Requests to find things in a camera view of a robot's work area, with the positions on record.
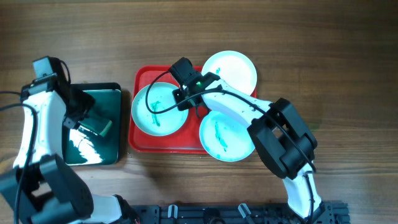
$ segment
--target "white bowl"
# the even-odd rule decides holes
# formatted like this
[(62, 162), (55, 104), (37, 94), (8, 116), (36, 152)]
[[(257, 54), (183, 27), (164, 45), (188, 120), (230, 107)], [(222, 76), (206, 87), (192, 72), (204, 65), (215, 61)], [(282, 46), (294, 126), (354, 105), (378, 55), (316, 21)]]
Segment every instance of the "white bowl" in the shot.
[(244, 159), (254, 150), (254, 144), (247, 129), (239, 122), (217, 111), (210, 111), (203, 118), (199, 137), (208, 154), (225, 162)]
[(257, 72), (253, 63), (245, 55), (226, 50), (211, 56), (202, 68), (202, 75), (212, 72), (219, 75), (231, 87), (247, 95), (256, 88)]
[[(141, 89), (134, 97), (131, 116), (137, 127), (151, 136), (166, 136), (180, 129), (188, 117), (188, 110), (174, 108), (161, 114), (152, 114), (146, 107), (145, 95), (149, 85)], [(152, 111), (161, 111), (175, 104), (172, 94), (177, 87), (171, 83), (158, 82), (149, 90), (148, 104)]]

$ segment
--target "wooden table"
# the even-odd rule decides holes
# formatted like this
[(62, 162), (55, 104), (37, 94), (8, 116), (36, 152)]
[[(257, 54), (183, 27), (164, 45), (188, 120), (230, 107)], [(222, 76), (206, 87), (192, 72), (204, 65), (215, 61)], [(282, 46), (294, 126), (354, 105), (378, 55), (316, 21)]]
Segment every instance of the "wooden table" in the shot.
[[(141, 154), (126, 140), (129, 92), (140, 67), (182, 56), (203, 65), (216, 52), (237, 50), (257, 67), (259, 98), (289, 99), (315, 129), (315, 182), (323, 200), (348, 203), (352, 223), (398, 222), (396, 4), (56, 2), (0, 6), (0, 90), (29, 83), (31, 61), (44, 55), (66, 61), (73, 83), (120, 83), (128, 154), (111, 166), (74, 167), (92, 193), (119, 194), (132, 205), (286, 202), (282, 181), (257, 153), (226, 163)], [(17, 101), (0, 97), (2, 105)], [(1, 172), (19, 151), (23, 120), (21, 109), (0, 113)], [(10, 222), (12, 210), (1, 199), (0, 223)]]

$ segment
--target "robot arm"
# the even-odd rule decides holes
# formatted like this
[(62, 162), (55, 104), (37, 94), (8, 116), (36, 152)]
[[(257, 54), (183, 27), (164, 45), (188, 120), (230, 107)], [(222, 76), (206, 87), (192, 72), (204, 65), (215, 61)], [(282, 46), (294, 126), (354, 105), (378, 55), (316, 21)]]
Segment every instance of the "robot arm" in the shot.
[[(312, 191), (312, 199), (314, 200), (312, 212), (320, 206), (322, 200), (315, 190), (313, 175), (308, 174), (308, 171), (311, 171), (310, 164), (305, 162), (298, 149), (284, 134), (276, 138), (273, 134), (275, 124), (268, 119), (268, 116), (270, 116), (280, 126), (286, 125), (290, 138), (300, 146), (305, 155), (312, 161), (314, 159), (313, 150), (317, 146), (317, 141), (290, 102), (281, 98), (277, 102), (271, 103), (247, 96), (230, 87), (224, 80), (212, 73), (202, 76), (193, 69), (192, 64), (186, 58), (181, 58), (176, 62), (169, 69), (169, 72), (180, 86), (185, 86), (184, 90), (175, 90), (178, 92), (178, 94), (174, 93), (177, 103), (203, 91), (222, 89), (244, 98), (265, 111), (267, 116), (255, 110), (243, 100), (220, 92), (202, 94), (201, 98), (193, 98), (190, 101), (191, 104), (186, 103), (178, 107), (179, 110), (184, 110), (204, 103), (209, 109), (224, 113), (240, 122), (248, 129), (263, 163), (273, 174), (283, 180), (289, 197), (289, 207), (300, 218), (307, 218), (311, 212), (310, 191)], [(307, 184), (306, 178), (309, 179), (310, 185)]]
[[(32, 159), (21, 187), (19, 219), (22, 223), (111, 223), (139, 219), (120, 196), (92, 195), (87, 185), (63, 161), (62, 128), (79, 127), (95, 100), (66, 80), (61, 61), (44, 57), (33, 62), (36, 79), (22, 88), (21, 101), (37, 113), (37, 134)], [(0, 176), (0, 192), (14, 210), (21, 170), (27, 159), (33, 126), (31, 110), (25, 111), (21, 149), (14, 169)], [(50, 192), (33, 195), (39, 182)]]

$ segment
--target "green paint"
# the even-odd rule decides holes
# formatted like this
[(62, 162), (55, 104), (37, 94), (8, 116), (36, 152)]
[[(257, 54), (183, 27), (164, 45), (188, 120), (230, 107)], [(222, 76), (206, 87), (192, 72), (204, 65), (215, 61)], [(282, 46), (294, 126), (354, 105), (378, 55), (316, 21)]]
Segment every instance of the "green paint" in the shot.
[(220, 144), (224, 147), (224, 152), (226, 152), (226, 148), (228, 147), (224, 141), (224, 139), (221, 138), (221, 133), (220, 129), (218, 128), (218, 122), (216, 121), (216, 138), (220, 142)]
[[(160, 101), (156, 101), (155, 103), (151, 103), (150, 107), (152, 108), (153, 111), (157, 111), (157, 105), (160, 103)], [(152, 114), (152, 120), (154, 121), (153, 123), (156, 124), (158, 127), (160, 127), (160, 122), (157, 119), (157, 114)]]
[(309, 123), (308, 124), (308, 128), (311, 131), (317, 131), (319, 129), (319, 124), (317, 124), (317, 123)]

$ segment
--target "black cable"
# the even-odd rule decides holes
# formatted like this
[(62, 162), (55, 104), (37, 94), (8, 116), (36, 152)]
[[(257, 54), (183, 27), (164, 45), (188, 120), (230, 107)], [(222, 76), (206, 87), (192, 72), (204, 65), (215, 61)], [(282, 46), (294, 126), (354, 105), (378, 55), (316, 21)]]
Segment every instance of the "black cable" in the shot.
[(83, 142), (84, 140), (88, 139), (88, 137), (84, 137), (79, 141), (79, 144), (77, 145), (77, 149), (80, 148), (80, 143)]
[(67, 72), (68, 72), (68, 84), (70, 84), (70, 73), (69, 73), (68, 65), (63, 60), (60, 60), (60, 61), (61, 61), (61, 64), (63, 64), (63, 66), (65, 66), (65, 68), (67, 69)]
[(287, 131), (286, 131), (278, 122), (276, 122), (276, 120), (275, 120), (274, 118), (272, 118), (271, 116), (269, 116), (263, 109), (261, 109), (260, 107), (258, 107), (258, 106), (255, 105), (254, 103), (251, 103), (250, 101), (248, 101), (247, 99), (243, 98), (242, 96), (239, 96), (238, 94), (231, 93), (231, 92), (228, 92), (228, 91), (226, 91), (226, 90), (220, 90), (220, 89), (214, 88), (214, 89), (205, 90), (205, 91), (203, 91), (203, 92), (201, 92), (201, 93), (196, 93), (196, 94), (194, 94), (194, 95), (192, 95), (192, 96), (189, 96), (188, 98), (186, 98), (186, 99), (184, 99), (184, 100), (182, 100), (182, 101), (180, 101), (180, 102), (174, 104), (173, 106), (171, 106), (171, 107), (169, 107), (169, 108), (167, 108), (167, 109), (164, 109), (164, 110), (162, 110), (162, 111), (152, 111), (152, 110), (149, 108), (149, 105), (148, 105), (148, 94), (149, 94), (149, 90), (150, 90), (150, 88), (152, 87), (152, 85), (153, 85), (160, 77), (162, 77), (162, 76), (165, 75), (166, 73), (168, 73), (168, 72), (164, 72), (164, 73), (160, 74), (157, 78), (155, 78), (155, 80), (152, 81), (152, 83), (149, 85), (149, 87), (148, 87), (148, 89), (147, 89), (147, 93), (146, 93), (146, 95), (145, 95), (145, 104), (146, 104), (147, 109), (148, 109), (149, 112), (151, 112), (151, 113), (153, 113), (153, 114), (165, 113), (165, 112), (168, 112), (168, 111), (170, 111), (170, 110), (172, 110), (172, 109), (178, 107), (179, 105), (185, 103), (186, 101), (191, 100), (191, 99), (194, 98), (194, 97), (197, 97), (197, 96), (200, 96), (200, 95), (203, 95), (203, 94), (207, 94), (207, 93), (223, 93), (223, 94), (229, 94), (229, 95), (231, 95), (231, 96), (235, 96), (235, 97), (237, 97), (238, 99), (242, 100), (243, 102), (247, 103), (249, 106), (253, 107), (255, 110), (260, 111), (264, 116), (266, 116), (268, 119), (270, 119), (271, 122), (273, 122), (273, 123), (280, 129), (280, 131), (282, 131), (282, 133), (283, 133), (284, 135), (286, 135), (287, 139), (288, 139), (290, 142), (292, 142), (293, 146), (298, 150), (298, 152), (299, 152), (299, 153), (301, 154), (301, 156), (305, 159), (305, 161), (306, 161), (308, 164), (310, 164), (310, 166), (311, 166), (313, 172), (316, 173), (317, 169), (315, 168), (315, 166), (313, 165), (313, 163), (311, 162), (311, 160), (307, 157), (307, 155), (305, 155), (305, 153), (304, 153), (303, 150), (300, 148), (300, 146), (297, 145), (297, 144), (294, 142), (294, 140), (289, 136), (289, 134), (287, 134)]
[(15, 95), (18, 95), (18, 96), (21, 95), (21, 93), (16, 92), (16, 91), (0, 91), (0, 94), (3, 94), (3, 93), (6, 93), (6, 94), (15, 94)]
[(4, 110), (10, 109), (10, 108), (17, 107), (17, 106), (25, 106), (31, 110), (32, 116), (33, 116), (33, 125), (32, 125), (32, 134), (30, 135), (29, 148), (26, 153), (26, 161), (25, 161), (24, 168), (22, 169), (21, 176), (19, 178), (19, 182), (18, 182), (18, 186), (17, 186), (17, 195), (15, 197), (15, 204), (14, 204), (14, 223), (15, 224), (19, 223), (19, 201), (21, 199), (21, 190), (22, 190), (22, 185), (24, 184), (27, 167), (29, 166), (29, 162), (32, 159), (33, 148), (34, 148), (36, 132), (37, 132), (37, 113), (36, 113), (36, 110), (32, 106), (24, 104), (24, 103), (14, 103), (14, 104), (11, 104), (8, 106), (3, 106), (2, 108), (0, 108), (0, 111), (4, 111)]
[(311, 182), (310, 182), (310, 178), (308, 176), (308, 174), (313, 174), (312, 171), (306, 171), (304, 173), (304, 178), (305, 181), (307, 183), (308, 189), (310, 191), (310, 201), (311, 201), (311, 205), (310, 205), (310, 215), (308, 216), (308, 221), (307, 223), (312, 224), (312, 217), (313, 217), (313, 204), (315, 203), (315, 200), (313, 199), (313, 193), (312, 193), (312, 187), (311, 187)]
[(148, 108), (148, 110), (149, 110), (150, 112), (152, 112), (152, 110), (149, 109), (149, 105), (148, 105), (148, 94), (149, 94), (149, 90), (152, 88), (152, 86), (155, 84), (155, 82), (156, 82), (158, 79), (160, 79), (162, 76), (166, 75), (167, 73), (169, 73), (169, 71), (166, 71), (166, 72), (160, 74), (160, 75), (159, 75), (158, 77), (156, 77), (156, 78), (154, 79), (154, 81), (152, 81), (152, 83), (150, 83), (150, 85), (148, 86), (147, 93), (145, 94), (145, 104), (147, 105), (147, 108)]

